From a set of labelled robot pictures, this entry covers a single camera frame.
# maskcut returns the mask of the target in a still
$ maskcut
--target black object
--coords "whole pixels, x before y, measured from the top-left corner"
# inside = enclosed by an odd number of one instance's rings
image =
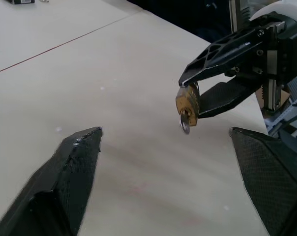
[[[92,188],[102,129],[64,139],[0,221],[0,236],[76,236]]]
[[[270,236],[297,236],[297,153],[241,128],[232,137],[245,188]]]
[[[129,0],[208,42],[231,33],[228,0]]]
[[[28,4],[35,3],[35,0],[8,0],[12,4]]]
[[[279,132],[279,138],[281,141],[290,149],[294,150],[297,153],[297,138],[293,137],[291,134],[286,132],[284,129],[281,129]]]
[[[280,100],[272,95],[277,96],[281,85],[297,76],[297,22],[277,13],[253,20],[248,27],[208,46],[186,67],[179,86],[222,73],[235,77],[200,96],[199,118],[234,108],[262,85],[272,88],[270,94],[264,89],[265,104],[279,108]]]

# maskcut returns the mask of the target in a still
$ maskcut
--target robotic arm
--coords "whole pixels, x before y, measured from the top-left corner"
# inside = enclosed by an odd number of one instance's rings
[[[297,76],[297,0],[264,7],[250,21],[248,10],[241,11],[235,2],[230,0],[237,31],[209,45],[179,79],[176,106],[186,134],[198,119],[234,108],[260,87],[264,109],[277,111],[282,85]],[[198,81],[222,73],[232,79],[199,94]]]

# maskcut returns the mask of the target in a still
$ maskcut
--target white tabletop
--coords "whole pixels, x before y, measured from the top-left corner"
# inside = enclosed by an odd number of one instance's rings
[[[179,127],[178,79],[207,45],[142,11],[1,72],[0,217],[63,138],[102,126],[79,235],[266,236],[228,134],[266,132],[256,97]]]
[[[0,0],[0,70],[140,10],[126,0],[36,0],[22,5]]]

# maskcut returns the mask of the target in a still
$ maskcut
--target wooden tabletop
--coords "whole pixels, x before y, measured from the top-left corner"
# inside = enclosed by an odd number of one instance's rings
[[[0,0],[0,71],[139,11],[126,0]]]
[[[102,126],[79,235],[267,236],[228,133],[266,133],[256,97],[179,126],[178,79],[207,45],[141,11],[0,72],[0,218],[63,138]]]

